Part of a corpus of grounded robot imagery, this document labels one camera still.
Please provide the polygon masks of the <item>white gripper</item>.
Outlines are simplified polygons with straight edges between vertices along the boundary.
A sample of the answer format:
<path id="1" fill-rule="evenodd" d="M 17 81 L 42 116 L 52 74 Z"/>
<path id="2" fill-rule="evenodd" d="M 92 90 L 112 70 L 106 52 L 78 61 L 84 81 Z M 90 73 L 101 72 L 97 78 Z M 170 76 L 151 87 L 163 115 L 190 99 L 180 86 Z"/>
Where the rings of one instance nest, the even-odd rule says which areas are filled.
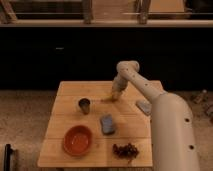
<path id="1" fill-rule="evenodd" d="M 111 100 L 116 101 L 120 98 L 122 91 L 127 88 L 128 81 L 124 79 L 122 76 L 117 75 L 112 84 L 112 93 L 111 93 Z"/>

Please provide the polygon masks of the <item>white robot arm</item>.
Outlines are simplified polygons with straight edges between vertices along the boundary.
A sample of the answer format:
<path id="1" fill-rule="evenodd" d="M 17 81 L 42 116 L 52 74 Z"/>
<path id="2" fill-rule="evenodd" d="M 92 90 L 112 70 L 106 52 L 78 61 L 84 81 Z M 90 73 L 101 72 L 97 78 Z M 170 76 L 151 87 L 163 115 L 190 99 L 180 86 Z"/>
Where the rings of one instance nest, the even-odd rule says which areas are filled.
<path id="1" fill-rule="evenodd" d="M 137 61 L 120 61 L 112 84 L 117 100 L 131 83 L 151 103 L 153 171 L 200 171 L 193 130 L 193 115 L 187 102 L 174 93 L 157 89 L 139 74 Z"/>

